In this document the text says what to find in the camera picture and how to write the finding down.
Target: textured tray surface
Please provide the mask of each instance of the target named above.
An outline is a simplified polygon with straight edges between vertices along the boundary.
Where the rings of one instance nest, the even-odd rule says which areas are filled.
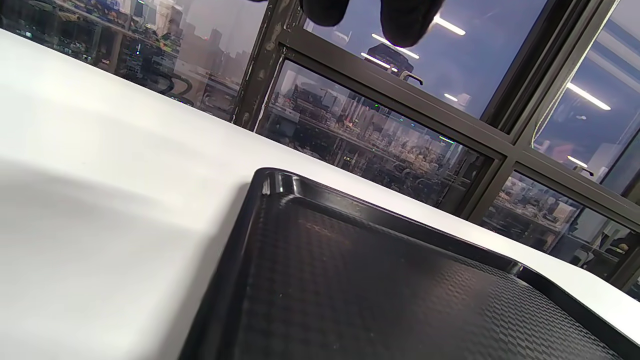
[[[505,272],[269,198],[236,359],[619,359]]]

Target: black metal frame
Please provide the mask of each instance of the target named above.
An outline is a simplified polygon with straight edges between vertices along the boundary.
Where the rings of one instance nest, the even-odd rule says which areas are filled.
[[[304,204],[313,212],[362,227],[374,224],[388,234],[401,234],[430,245],[436,251],[471,260],[520,279],[555,303],[622,359],[637,359],[640,347],[556,283],[533,269],[464,239],[445,234],[374,204],[354,198],[313,180],[277,168],[258,169],[251,181],[238,218],[201,301],[180,354],[187,359],[230,359],[237,345],[244,299],[252,262],[260,250],[259,213],[281,211],[286,202]],[[275,208],[265,206],[274,204]]]
[[[538,121],[554,109],[616,3],[550,0],[480,121],[303,29],[299,2],[269,0],[234,123],[256,130],[273,82],[289,60],[492,159],[454,212],[461,218],[479,224],[508,177],[518,171],[640,232],[639,206],[531,148]],[[640,252],[628,260],[636,262],[640,264]],[[619,269],[612,279],[622,288],[637,268]]]

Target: tray rim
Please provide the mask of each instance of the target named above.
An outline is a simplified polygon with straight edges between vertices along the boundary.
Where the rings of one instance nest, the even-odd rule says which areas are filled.
[[[440,250],[451,252],[454,255],[467,258],[472,261],[484,264],[486,266],[496,268],[497,270],[507,272],[512,276],[526,282],[540,293],[542,293],[551,302],[555,303],[560,309],[571,316],[576,322],[581,324],[593,336],[598,338],[602,343],[607,345],[611,350],[617,353],[622,359],[640,359],[640,345],[630,339],[626,334],[620,332],[609,322],[604,320],[599,314],[590,310],[580,300],[573,295],[567,293],[562,287],[558,286],[554,281],[541,275],[537,271],[521,262],[508,256],[500,254],[482,246],[476,245],[470,241],[459,238],[442,230],[423,224],[414,219],[410,219],[393,211],[381,208],[375,204],[354,197],[348,193],[341,192],[330,186],[318,183],[307,177],[300,176],[294,172],[281,168],[263,167],[257,169],[252,181],[249,185],[247,194],[244,198],[240,212],[236,218],[236,222],[231,230],[231,234],[223,252],[220,256],[218,266],[214,271],[207,289],[202,297],[202,301],[198,311],[193,319],[189,329],[187,338],[180,352],[180,360],[191,359],[232,359],[233,347],[235,345],[236,334],[239,322],[234,321],[233,315],[241,313],[242,302],[232,301],[233,299],[243,299],[245,289],[237,286],[237,279],[247,276],[249,271],[249,261],[251,245],[249,244],[249,233],[252,223],[258,210],[261,196],[269,193],[288,193],[295,197],[303,197],[320,205],[328,206],[338,212],[363,218],[363,214],[352,214],[344,209],[336,208],[328,204],[328,199],[322,199],[318,195],[334,195],[340,199],[346,199],[352,203],[361,206],[359,210],[369,211],[372,214],[382,216],[387,222],[391,221],[398,228],[398,224],[411,224],[412,227],[421,227],[435,231],[444,236],[452,238],[448,249],[444,249],[431,243],[406,234],[406,231],[398,231],[390,229],[389,226],[382,226],[393,232],[408,236],[417,241],[427,243],[430,246]],[[495,261],[500,259],[503,265],[510,264],[509,270],[497,268],[496,266],[486,263],[486,259],[478,260],[459,254],[455,247],[471,247],[478,254],[488,256],[489,259]]]

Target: door handle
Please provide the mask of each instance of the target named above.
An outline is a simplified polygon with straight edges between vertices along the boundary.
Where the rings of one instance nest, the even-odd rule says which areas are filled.
[[[420,85],[424,85],[424,81],[422,81],[421,78],[417,77],[416,75],[413,75],[412,73],[408,72],[408,71],[402,71],[402,74],[400,74],[400,80],[404,80],[406,78],[412,78],[412,79],[416,79]]]

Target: sky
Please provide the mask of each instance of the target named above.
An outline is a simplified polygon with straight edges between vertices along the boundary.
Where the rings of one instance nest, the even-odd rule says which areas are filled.
[[[249,0],[193,0],[186,19],[202,38],[209,37],[213,28],[219,30],[224,51],[250,53],[266,6],[267,2]]]

